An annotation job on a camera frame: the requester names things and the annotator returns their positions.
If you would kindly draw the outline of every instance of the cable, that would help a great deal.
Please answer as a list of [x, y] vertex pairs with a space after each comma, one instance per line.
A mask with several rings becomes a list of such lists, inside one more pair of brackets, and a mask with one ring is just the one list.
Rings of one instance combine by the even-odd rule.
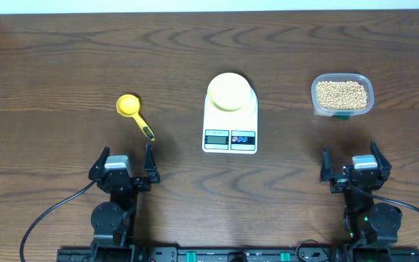
[[372, 197], [374, 199], [378, 199], [378, 200], [381, 200], [381, 201], [390, 202], [390, 203], [395, 204], [395, 205], [401, 205], [402, 207], [410, 208], [411, 210], [414, 210], [414, 211], [419, 213], [419, 208], [418, 207], [415, 207], [415, 206], [412, 206], [412, 205], [409, 205], [407, 203], [403, 203], [403, 202], [400, 202], [400, 201], [396, 201], [396, 200], [393, 200], [393, 199], [388, 199], [388, 198], [385, 198], [385, 197], [382, 197], [382, 196], [376, 196], [374, 194], [370, 194], [370, 193], [367, 193], [365, 191], [362, 191], [360, 188], [357, 188], [352, 183], [349, 183], [349, 184], [351, 185], [351, 188], [357, 190], [359, 193], [361, 193], [361, 194], [363, 194], [367, 197]]
[[[305, 244], [305, 243], [307, 243], [307, 242], [315, 242], [315, 243], [317, 243], [318, 245], [319, 245], [319, 242], [317, 242], [315, 239], [307, 239], [307, 240], [303, 240], [303, 242], [301, 242], [298, 246], [297, 246], [297, 248], [295, 248], [295, 257], [297, 258], [297, 260], [299, 260], [299, 261], [301, 261], [301, 262], [306, 262], [305, 260], [303, 260], [303, 258], [300, 258], [300, 256], [298, 255], [298, 250], [300, 249], [300, 247], [303, 245], [303, 244]], [[320, 245], [319, 246], [322, 250], [323, 250], [323, 252], [324, 252], [324, 254], [326, 254], [326, 256], [327, 256], [327, 259], [325, 260], [325, 261], [320, 261], [320, 262], [326, 262], [326, 261], [328, 261], [329, 260], [329, 252], [326, 252], [326, 250], [324, 250], [324, 248]]]
[[32, 232], [33, 228], [36, 226], [36, 224], [38, 222], [40, 222], [41, 219], [43, 219], [46, 215], [48, 215], [51, 211], [55, 210], [56, 208], [58, 208], [59, 206], [61, 206], [62, 204], [65, 204], [66, 202], [71, 201], [72, 199], [80, 196], [81, 194], [83, 194], [86, 190], [88, 190], [89, 188], [91, 188], [94, 184], [96, 183], [96, 181], [92, 181], [90, 184], [88, 184], [88, 186], [85, 186], [84, 189], [82, 189], [81, 191], [75, 193], [74, 195], [70, 196], [69, 198], [64, 199], [63, 201], [57, 203], [56, 205], [50, 207], [48, 210], [44, 211], [43, 214], [41, 214], [33, 223], [32, 225], [28, 228], [27, 232], [25, 233], [25, 236], [23, 236], [22, 238], [22, 242], [20, 242], [20, 249], [19, 249], [19, 253], [20, 253], [20, 261], [25, 262], [25, 258], [23, 256], [23, 248], [25, 246], [25, 242], [27, 241], [28, 235], [30, 234], [30, 232]]

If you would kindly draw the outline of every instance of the scale control panel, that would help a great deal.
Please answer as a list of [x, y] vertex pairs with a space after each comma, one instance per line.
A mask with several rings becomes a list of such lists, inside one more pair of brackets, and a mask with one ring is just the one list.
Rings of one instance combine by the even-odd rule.
[[255, 151], [256, 133], [238, 130], [205, 130], [204, 148], [229, 151]]

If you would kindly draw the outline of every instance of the dark brown wooden surface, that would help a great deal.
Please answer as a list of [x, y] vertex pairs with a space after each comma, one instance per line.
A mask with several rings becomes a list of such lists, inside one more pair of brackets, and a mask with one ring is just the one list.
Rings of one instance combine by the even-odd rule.
[[[201, 150], [210, 80], [246, 75], [259, 97], [254, 156]], [[311, 82], [358, 72], [375, 106], [348, 121], [314, 116]], [[322, 146], [349, 163], [375, 139], [393, 165], [379, 191], [419, 207], [419, 11], [0, 15], [0, 261], [49, 206], [89, 183], [103, 146], [142, 174], [147, 143], [116, 99], [141, 97], [161, 185], [140, 196], [137, 238], [181, 246], [288, 246], [347, 239], [343, 198], [319, 182]], [[25, 246], [53, 261], [87, 246], [90, 189], [48, 215]], [[402, 209], [399, 244], [419, 247]]]

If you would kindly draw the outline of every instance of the spoon handle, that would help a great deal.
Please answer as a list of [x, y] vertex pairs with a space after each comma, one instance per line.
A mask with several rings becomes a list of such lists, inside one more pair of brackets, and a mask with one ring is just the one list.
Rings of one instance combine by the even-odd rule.
[[155, 137], [153, 131], [151, 131], [151, 128], [146, 124], [145, 120], [143, 120], [143, 118], [139, 114], [135, 114], [133, 117], [140, 129], [142, 130], [143, 134], [145, 134], [145, 136], [149, 140], [154, 141]]

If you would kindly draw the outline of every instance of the container of beans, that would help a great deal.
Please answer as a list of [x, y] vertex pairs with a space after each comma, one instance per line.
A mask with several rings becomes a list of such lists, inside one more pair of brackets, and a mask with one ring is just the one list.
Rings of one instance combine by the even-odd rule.
[[324, 74], [311, 85], [314, 114], [356, 116], [375, 103], [370, 80], [360, 74]]

